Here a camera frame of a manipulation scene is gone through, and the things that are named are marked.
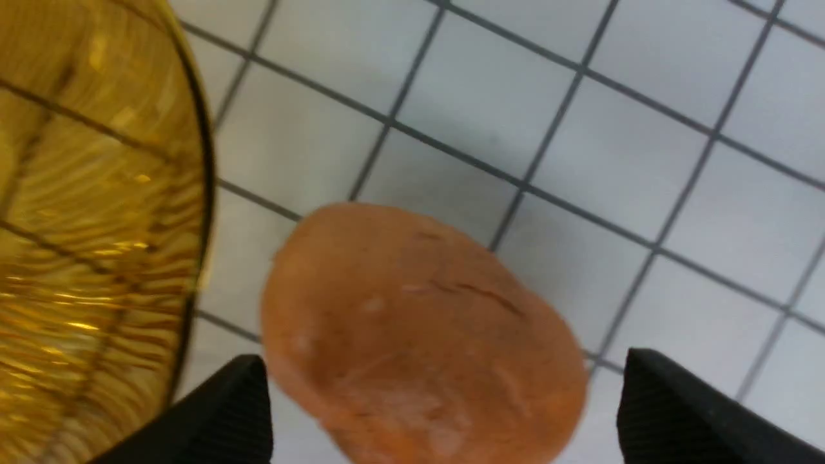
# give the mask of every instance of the white surface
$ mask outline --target white surface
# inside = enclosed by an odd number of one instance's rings
[[[825,325],[825,263],[820,262],[805,287],[797,310]]]
[[[712,126],[762,24],[729,2],[619,2],[593,68]]]
[[[825,53],[789,32],[772,31],[724,133],[825,180],[823,82]]]
[[[453,3],[573,61],[581,61],[609,0],[454,0]]]
[[[745,405],[825,449],[825,338],[790,321]]]
[[[624,366],[629,348],[657,349],[734,396],[779,317],[779,311],[657,258],[607,357]]]
[[[381,125],[253,66],[218,133],[221,176],[299,214],[346,200]]]
[[[213,114],[220,109],[232,79],[242,63],[241,57],[230,53],[217,45],[192,34],[186,34],[192,53],[198,63],[200,76],[206,87],[206,96],[209,98]]]
[[[209,285],[199,307],[255,334],[261,289],[295,223],[232,192],[218,193]]]
[[[389,113],[435,11],[420,0],[281,0],[261,55]]]
[[[361,200],[431,215],[490,243],[516,188],[395,130]]]
[[[235,45],[252,44],[255,28],[269,0],[169,0],[175,13]]]
[[[573,72],[447,14],[398,119],[522,176]]]
[[[825,2],[821,0],[787,0],[780,17],[820,38],[825,37]]]
[[[553,464],[621,464],[624,462],[616,436],[616,413],[622,378],[597,368],[588,391],[587,408],[573,440]]]
[[[532,195],[521,203],[499,252],[593,352],[646,254],[637,244]]]
[[[578,62],[606,0],[456,0],[462,8]],[[266,1],[176,0],[181,16],[248,47]],[[754,0],[770,9],[772,0]],[[781,17],[822,36],[819,0],[789,0]],[[281,0],[259,50],[265,59],[386,112],[434,17],[425,0]],[[711,126],[764,21],[724,0],[621,0],[594,69],[634,92]],[[195,40],[215,107],[241,63]],[[774,29],[746,82],[726,136],[778,163],[823,178],[825,50]],[[549,62],[452,13],[445,15],[399,120],[518,178],[556,115],[575,70]],[[253,64],[219,128],[219,175],[300,214],[347,198],[382,121]],[[535,176],[535,186],[654,240],[676,205],[706,136],[585,78]],[[391,130],[361,199],[424,212],[487,243],[516,186]],[[221,194],[208,310],[257,331],[268,260],[291,223]],[[789,302],[825,234],[825,192],[716,144],[678,216],[668,249],[758,295]],[[649,250],[611,230],[525,196],[499,253],[557,306],[597,351]],[[825,265],[796,310],[825,324]],[[631,301],[610,359],[650,345],[731,393],[767,341],[776,311],[704,274],[658,257]],[[199,322],[186,388],[243,341]],[[696,341],[701,330],[703,340]],[[789,323],[748,404],[825,447],[825,338]],[[621,379],[603,368],[587,417],[562,464],[620,464],[615,411]],[[274,390],[277,464],[345,462],[314,421]]]
[[[665,245],[790,298],[825,231],[825,193],[717,144]]]
[[[585,79],[533,183],[654,240],[706,140]]]

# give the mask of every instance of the potato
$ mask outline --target potato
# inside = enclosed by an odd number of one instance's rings
[[[396,208],[302,220],[262,331],[270,375],[356,464],[547,464],[584,405],[556,312],[466,235]]]

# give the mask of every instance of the yellow glass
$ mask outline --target yellow glass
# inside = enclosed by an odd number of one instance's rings
[[[0,0],[0,462],[86,462],[174,391],[214,201],[163,0]]]

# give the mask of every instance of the tile floor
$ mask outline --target tile floor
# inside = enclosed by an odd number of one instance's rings
[[[631,346],[825,448],[825,2],[171,3],[222,178],[181,394],[260,351],[295,221],[357,199],[461,228],[567,318],[594,368],[558,462],[622,461]],[[346,462],[272,400],[275,462]]]

